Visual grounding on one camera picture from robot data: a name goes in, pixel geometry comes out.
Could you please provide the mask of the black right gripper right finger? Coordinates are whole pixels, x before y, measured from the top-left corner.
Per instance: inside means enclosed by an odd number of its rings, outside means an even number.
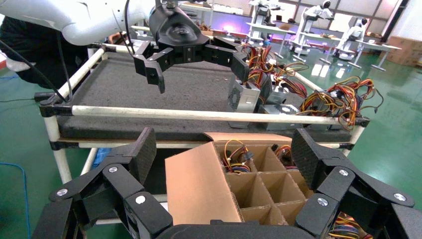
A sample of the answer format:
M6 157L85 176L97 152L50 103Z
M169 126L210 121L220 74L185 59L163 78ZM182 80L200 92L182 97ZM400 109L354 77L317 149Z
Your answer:
M325 238L345 213L375 239L419 239L422 213L413 198L360 171L342 152L316 143L304 129L294 131L291 158L313 195L295 226Z

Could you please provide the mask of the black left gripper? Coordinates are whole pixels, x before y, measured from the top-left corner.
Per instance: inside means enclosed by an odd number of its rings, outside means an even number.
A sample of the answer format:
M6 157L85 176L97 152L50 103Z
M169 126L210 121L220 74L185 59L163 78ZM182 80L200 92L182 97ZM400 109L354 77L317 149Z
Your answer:
M179 8L157 7L150 19L157 45L144 41L133 55L135 70L148 84L165 93L163 72L174 64L207 61L228 67L241 81L248 80L250 67L239 43L216 36L210 40Z

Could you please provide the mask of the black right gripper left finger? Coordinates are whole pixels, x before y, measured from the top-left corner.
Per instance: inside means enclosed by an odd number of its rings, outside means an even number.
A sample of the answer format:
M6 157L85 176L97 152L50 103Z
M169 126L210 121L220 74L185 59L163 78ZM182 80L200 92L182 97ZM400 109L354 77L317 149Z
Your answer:
M97 168L50 194L32 237L82 239L100 218L114 213L132 238L157 238L173 219L144 188L156 151L150 127L134 143L113 148Z

